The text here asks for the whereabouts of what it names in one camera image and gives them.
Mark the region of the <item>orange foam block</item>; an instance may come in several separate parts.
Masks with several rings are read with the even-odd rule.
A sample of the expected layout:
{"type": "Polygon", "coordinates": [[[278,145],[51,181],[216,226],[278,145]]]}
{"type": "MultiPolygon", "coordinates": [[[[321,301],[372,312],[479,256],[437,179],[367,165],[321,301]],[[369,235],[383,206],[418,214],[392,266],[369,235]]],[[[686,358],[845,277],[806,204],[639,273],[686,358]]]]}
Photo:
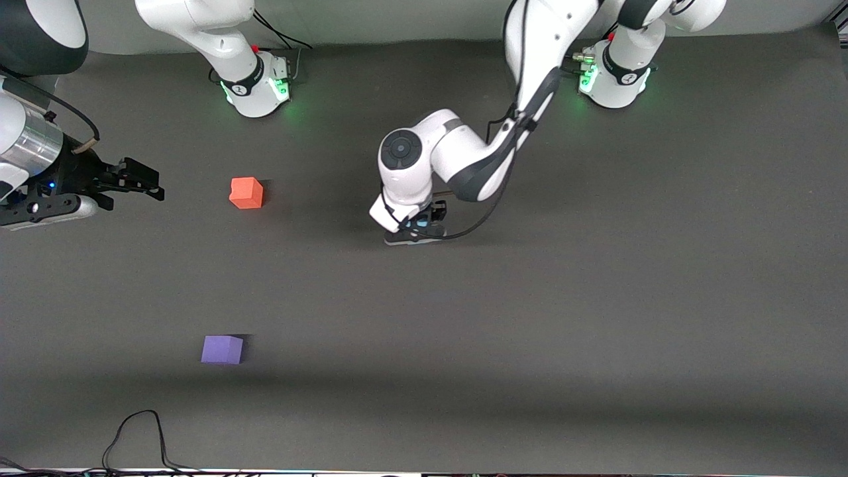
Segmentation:
{"type": "Polygon", "coordinates": [[[229,200],[239,209],[259,209],[264,203],[264,187],[254,176],[231,178],[229,200]]]}

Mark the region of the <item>dark grey table mat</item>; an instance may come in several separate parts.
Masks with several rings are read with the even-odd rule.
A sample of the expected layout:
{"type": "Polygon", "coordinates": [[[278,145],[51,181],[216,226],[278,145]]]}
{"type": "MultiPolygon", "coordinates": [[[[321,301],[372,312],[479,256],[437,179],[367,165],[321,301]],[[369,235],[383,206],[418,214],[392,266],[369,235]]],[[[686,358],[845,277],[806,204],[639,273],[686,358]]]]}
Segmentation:
{"type": "Polygon", "coordinates": [[[672,37],[657,63],[622,111],[567,78],[476,232],[387,246],[379,143],[443,107],[484,132],[499,44],[308,51],[258,121],[197,55],[90,55],[58,94],[166,200],[0,231],[0,455],[94,467],[155,409],[191,467],[848,474],[833,28],[672,37]],[[207,335],[242,362],[200,363],[207,335]]]}

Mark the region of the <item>purple foam block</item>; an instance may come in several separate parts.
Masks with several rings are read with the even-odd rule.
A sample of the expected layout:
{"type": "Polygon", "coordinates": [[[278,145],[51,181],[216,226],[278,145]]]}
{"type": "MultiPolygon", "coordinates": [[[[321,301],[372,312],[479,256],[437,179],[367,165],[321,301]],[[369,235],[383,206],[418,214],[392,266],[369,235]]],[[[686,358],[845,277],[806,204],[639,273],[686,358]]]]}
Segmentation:
{"type": "Polygon", "coordinates": [[[233,335],[207,335],[203,339],[200,363],[237,366],[242,362],[244,339],[233,335]]]}

